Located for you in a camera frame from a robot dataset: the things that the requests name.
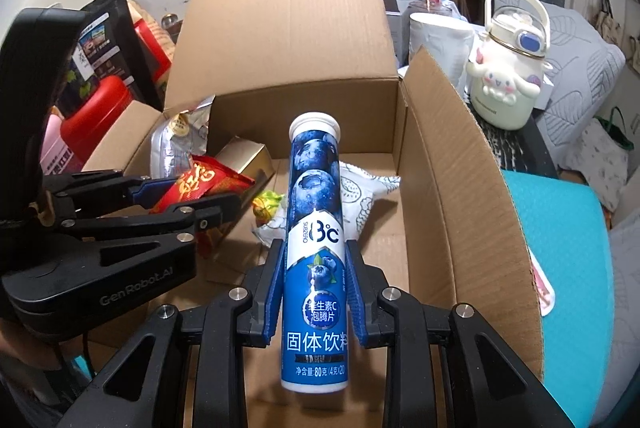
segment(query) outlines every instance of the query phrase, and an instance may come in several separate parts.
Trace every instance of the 3°c logo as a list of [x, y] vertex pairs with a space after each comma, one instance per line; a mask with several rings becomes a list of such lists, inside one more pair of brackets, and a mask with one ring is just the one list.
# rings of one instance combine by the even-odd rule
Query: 3°c logo
[[333, 244], [336, 244], [338, 242], [338, 230], [332, 228], [329, 224], [325, 224], [322, 220], [316, 220], [316, 224], [318, 225], [318, 229], [315, 233], [313, 227], [309, 229], [309, 239], [311, 239], [311, 241], [322, 242], [326, 238]]

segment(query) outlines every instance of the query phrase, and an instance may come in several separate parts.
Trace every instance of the white tube cap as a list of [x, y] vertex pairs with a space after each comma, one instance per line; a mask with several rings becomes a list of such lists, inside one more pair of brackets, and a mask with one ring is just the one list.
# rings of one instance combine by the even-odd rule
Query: white tube cap
[[322, 130], [340, 142], [340, 125], [334, 118], [322, 112], [307, 112], [293, 120], [289, 127], [289, 139], [293, 141], [299, 134], [309, 130]]

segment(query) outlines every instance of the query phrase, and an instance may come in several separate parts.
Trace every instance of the white snack bag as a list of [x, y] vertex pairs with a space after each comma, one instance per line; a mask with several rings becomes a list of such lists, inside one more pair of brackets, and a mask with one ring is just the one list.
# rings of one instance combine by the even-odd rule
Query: white snack bag
[[[340, 198], [345, 240], [357, 240], [369, 218], [373, 202], [400, 187], [400, 177], [376, 177], [357, 166], [340, 161]], [[276, 238], [287, 236], [287, 199], [280, 201], [274, 217], [254, 228], [254, 235], [267, 248]]]

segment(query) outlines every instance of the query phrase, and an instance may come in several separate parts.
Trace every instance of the cardboard flap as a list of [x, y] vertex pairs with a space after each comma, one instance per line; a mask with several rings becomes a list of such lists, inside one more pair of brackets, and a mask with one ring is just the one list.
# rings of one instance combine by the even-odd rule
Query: cardboard flap
[[[416, 190], [428, 187], [432, 193], [428, 198], [435, 199], [428, 204], [440, 205], [437, 214], [419, 214], [421, 221], [426, 218], [441, 221], [440, 224], [419, 224], [415, 216], [407, 216], [410, 202], [404, 202], [409, 251], [412, 244], [419, 242], [424, 242], [425, 248], [430, 244], [448, 250], [450, 266], [442, 260], [446, 257], [441, 252], [435, 255], [440, 261], [438, 267], [430, 268], [432, 272], [442, 273], [439, 278], [442, 288], [431, 290], [439, 296], [441, 303], [438, 304], [443, 305], [447, 299], [451, 305], [454, 302], [473, 304], [540, 376], [542, 331], [529, 253], [492, 150], [474, 117], [426, 50], [415, 55], [404, 86], [410, 100], [411, 119], [406, 125], [399, 171], [404, 177], [407, 170], [403, 164], [413, 165], [415, 151], [421, 148], [431, 173], [418, 175], [414, 166], [406, 167], [412, 173], [407, 173], [409, 180], [402, 181], [405, 185], [409, 183], [402, 199], [405, 200], [405, 193], [409, 200], [414, 199], [411, 178], [420, 178], [421, 182], [414, 184]], [[428, 191], [419, 193], [426, 196]], [[433, 231], [425, 233], [426, 226]], [[436, 245], [431, 238], [425, 240], [425, 234], [439, 238], [441, 243]], [[412, 275], [411, 257], [409, 264]], [[419, 273], [427, 274], [429, 268], [424, 269]], [[411, 280], [410, 286], [412, 292], [417, 291], [417, 281]]]
[[191, 0], [165, 107], [276, 85], [395, 77], [382, 0]]
[[146, 138], [155, 129], [161, 116], [156, 109], [139, 101], [132, 101], [102, 138], [82, 171], [127, 170], [132, 160], [136, 159], [138, 150], [143, 148], [146, 152], [146, 155], [142, 155], [144, 166], [141, 167], [142, 171], [134, 173], [148, 173], [150, 145]]

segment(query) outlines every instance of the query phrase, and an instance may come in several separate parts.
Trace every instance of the red snack package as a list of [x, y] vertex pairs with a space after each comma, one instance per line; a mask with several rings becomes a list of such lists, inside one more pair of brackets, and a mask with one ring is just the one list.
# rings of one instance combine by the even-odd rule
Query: red snack package
[[183, 173], [158, 201], [151, 213], [162, 213], [176, 202], [194, 201], [218, 193], [241, 194], [255, 181], [220, 164], [213, 157], [194, 155], [191, 169]]

